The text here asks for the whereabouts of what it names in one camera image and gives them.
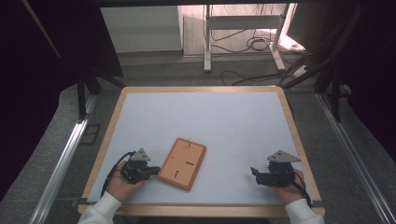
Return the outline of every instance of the cable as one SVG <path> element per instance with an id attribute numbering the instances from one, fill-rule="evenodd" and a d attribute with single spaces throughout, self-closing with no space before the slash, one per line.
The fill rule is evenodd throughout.
<path id="1" fill-rule="evenodd" d="M 101 197 L 102 197 L 103 194 L 105 193 L 105 191 L 106 191 L 106 189 L 107 189 L 107 186 L 108 186 L 108 183 L 110 182 L 110 179 L 111 179 L 111 177 L 113 176 L 114 172 L 117 170 L 117 167 L 119 166 L 120 162 L 121 162 L 125 157 L 127 157 L 127 156 L 132 157 L 133 155 L 134 155 L 134 152 L 128 152 L 128 153 L 126 153 L 125 155 L 123 155 L 123 156 L 117 161 L 116 164 L 114 164 L 113 168 L 111 168 L 110 172 L 108 173 L 108 175 L 107 175 L 107 177 L 106 177 L 106 180 L 105 180 L 105 183 L 104 183 L 104 185 L 103 185 L 103 187 L 102 187 L 102 192 L 101 192 L 101 194 L 100 194 Z"/>
<path id="2" fill-rule="evenodd" d="M 239 84 L 241 82 L 248 81 L 248 80 L 254 81 L 254 82 L 263 82 L 265 80 L 277 78 L 277 77 L 280 77 L 282 75 L 282 73 L 277 73 L 277 74 L 272 74 L 272 75 L 262 75 L 262 76 L 256 76 L 256 77 L 244 77 L 244 76 L 242 76 L 241 74 L 239 74 L 237 72 L 234 72 L 234 71 L 231 71 L 231 70 L 225 70 L 225 71 L 221 72 L 221 75 L 220 75 L 221 81 L 222 81 L 224 86 L 227 86 L 227 84 L 224 81 L 224 74 L 225 73 L 233 73 L 233 74 L 236 74 L 237 76 L 242 78 L 241 80 L 236 81 L 233 84 L 231 84 L 231 86 L 235 86 L 236 84 Z"/>
<path id="3" fill-rule="evenodd" d="M 306 203 L 308 204 L 309 207 L 312 207 L 312 202 L 311 202 L 311 197 L 309 197 L 309 194 L 306 192 L 305 187 L 302 188 L 300 185 L 298 185 L 296 182 L 291 183 L 297 190 L 299 190 L 302 194 L 303 197 L 306 199 Z"/>

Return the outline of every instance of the black wire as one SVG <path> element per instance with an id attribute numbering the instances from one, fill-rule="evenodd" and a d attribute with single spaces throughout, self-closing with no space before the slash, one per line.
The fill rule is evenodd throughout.
<path id="1" fill-rule="evenodd" d="M 240 82 L 247 81 L 247 80 L 254 81 L 254 82 L 263 82 L 265 80 L 272 79 L 272 78 L 277 78 L 277 77 L 281 76 L 281 74 L 272 74 L 272 75 L 263 75 L 263 76 L 257 76 L 257 77 L 244 77 L 244 76 L 242 76 L 241 74 L 239 74 L 237 72 L 234 72 L 234 71 L 231 71 L 231 70 L 225 70 L 225 71 L 221 72 L 221 75 L 220 75 L 221 76 L 221 81 L 222 81 L 224 86 L 227 86 L 227 84 L 224 81 L 224 74 L 225 73 L 233 73 L 233 74 L 236 74 L 237 76 L 242 78 L 242 80 L 234 82 L 232 84 L 232 86 L 234 86 L 234 85 L 236 85 L 236 84 L 238 84 Z"/>
<path id="2" fill-rule="evenodd" d="M 265 80 L 269 80 L 269 79 L 273 79 L 273 78 L 277 78 L 277 77 L 281 77 L 281 76 L 282 76 L 282 73 L 272 74 L 272 75 L 264 75 L 264 76 L 258 76 L 258 77 L 248 77 L 248 78 L 236 81 L 235 83 L 232 84 L 232 86 L 235 86 L 236 84 L 239 84 L 241 82 L 248 81 L 248 80 L 255 81 L 255 82 L 263 82 Z M 265 78 L 263 78 L 261 80 L 254 80 L 256 78 L 262 78 L 262 77 L 265 77 Z"/>
<path id="3" fill-rule="evenodd" d="M 281 58 L 283 59 L 283 61 L 285 61 L 286 63 L 296 63 L 297 61 L 291 62 L 291 61 L 287 60 L 287 59 L 285 58 L 286 55 L 301 55 L 301 53 L 295 53 L 295 54 L 285 54 L 285 53 L 283 53 L 283 54 L 280 54 L 280 57 L 281 57 Z"/>
<path id="4" fill-rule="evenodd" d="M 306 188 L 306 185 L 305 185 L 305 182 L 303 181 L 303 179 L 297 174 L 297 172 L 294 172 L 294 174 L 297 175 L 297 176 L 300 178 L 301 183 L 303 183 L 303 187 L 304 187 L 304 189 L 305 189 L 305 188 Z"/>
<path id="5" fill-rule="evenodd" d="M 303 197 L 306 199 L 306 203 L 308 204 L 309 207 L 312 207 L 312 202 L 311 202 L 311 197 L 309 197 L 309 194 L 306 192 L 305 189 L 303 189 L 300 185 L 298 185 L 296 182 L 291 183 L 297 190 L 299 190 L 302 194 Z"/>
<path id="6" fill-rule="evenodd" d="M 110 172 L 108 173 L 108 175 L 107 175 L 107 177 L 106 177 L 105 183 L 103 184 L 102 192 L 101 192 L 101 194 L 100 194 L 100 197 L 102 197 L 103 194 L 105 193 L 105 191 L 106 191 L 106 189 L 107 189 L 107 186 L 108 186 L 108 183 L 110 182 L 110 179 L 111 179 L 111 177 L 113 176 L 114 172 L 117 170 L 117 167 L 119 167 L 120 162 L 121 162 L 125 157 L 127 157 L 127 156 L 130 156 L 130 157 L 131 157 L 131 156 L 133 156 L 133 155 L 134 155 L 134 152 L 125 153 L 125 155 L 123 155 L 123 156 L 117 161 L 117 163 L 114 164 L 113 168 L 111 168 Z"/>

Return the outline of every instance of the wooden border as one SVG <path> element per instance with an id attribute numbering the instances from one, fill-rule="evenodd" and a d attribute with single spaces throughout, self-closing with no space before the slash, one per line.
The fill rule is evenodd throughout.
<path id="1" fill-rule="evenodd" d="M 106 155 L 108 146 L 110 144 L 111 136 L 114 133 L 117 120 L 122 110 L 123 102 L 126 95 L 132 92 L 277 92 L 280 103 L 282 104 L 285 118 L 290 128 L 290 133 L 296 147 L 298 157 L 302 160 L 302 167 L 304 172 L 304 179 L 311 190 L 311 200 L 321 201 L 318 188 L 312 175 L 308 160 L 306 158 L 303 144 L 297 132 L 293 117 L 290 113 L 290 108 L 286 100 L 283 90 L 276 86 L 243 86 L 243 87 L 126 87 L 122 90 L 120 98 L 114 109 L 113 116 L 107 127 L 107 131 L 96 157 L 95 164 L 92 167 L 91 175 L 88 179 L 86 188 L 82 194 L 82 198 L 88 198 L 90 195 L 93 182 L 98 176 L 99 170 L 102 167 L 104 157 Z M 83 213 L 88 207 L 87 204 L 78 206 L 78 211 Z M 317 214 L 325 214 L 324 207 L 314 207 L 313 211 Z M 128 216 L 141 216 L 141 217 L 286 217 L 287 213 L 284 206 L 274 205 L 251 205 L 251 206 L 233 206 L 233 205 L 171 205 L 171 204 L 125 204 L 122 206 L 117 214 Z"/>

